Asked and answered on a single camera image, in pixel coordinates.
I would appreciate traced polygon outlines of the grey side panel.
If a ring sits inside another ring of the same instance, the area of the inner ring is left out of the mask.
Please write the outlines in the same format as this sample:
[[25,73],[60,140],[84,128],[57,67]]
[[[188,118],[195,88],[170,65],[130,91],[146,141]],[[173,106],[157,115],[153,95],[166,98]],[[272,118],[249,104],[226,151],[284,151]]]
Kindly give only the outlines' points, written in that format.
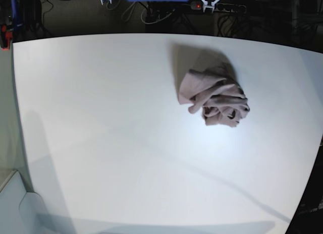
[[27,192],[18,171],[1,184],[1,233],[54,233],[43,199]]

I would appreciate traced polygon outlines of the mauve t-shirt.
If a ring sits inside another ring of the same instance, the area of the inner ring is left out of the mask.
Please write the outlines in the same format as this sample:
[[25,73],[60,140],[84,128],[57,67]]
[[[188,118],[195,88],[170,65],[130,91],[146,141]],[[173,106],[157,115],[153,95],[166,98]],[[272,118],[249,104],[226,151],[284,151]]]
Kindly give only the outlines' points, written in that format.
[[230,65],[216,60],[204,70],[189,69],[179,86],[178,102],[191,104],[191,114],[202,110],[207,126],[236,127],[250,112],[248,99]]

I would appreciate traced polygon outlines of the red black clamp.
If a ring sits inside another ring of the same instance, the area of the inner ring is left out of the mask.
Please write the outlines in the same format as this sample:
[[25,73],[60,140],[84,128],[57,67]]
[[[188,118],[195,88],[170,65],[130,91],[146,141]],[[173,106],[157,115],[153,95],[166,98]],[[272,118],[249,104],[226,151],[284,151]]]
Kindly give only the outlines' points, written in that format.
[[1,49],[9,50],[13,39],[13,27],[11,25],[1,24]]

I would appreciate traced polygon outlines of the black power strip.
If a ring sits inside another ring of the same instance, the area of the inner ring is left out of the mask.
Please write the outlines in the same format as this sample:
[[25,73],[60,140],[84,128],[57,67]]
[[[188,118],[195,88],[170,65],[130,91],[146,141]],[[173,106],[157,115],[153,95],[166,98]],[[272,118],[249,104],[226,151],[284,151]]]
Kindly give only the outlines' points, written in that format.
[[202,11],[206,13],[238,13],[238,14],[246,14],[247,7],[245,5],[237,5],[237,4],[228,4],[228,3],[217,3],[214,7],[203,7],[204,4],[202,2],[191,2],[190,7],[192,10]]

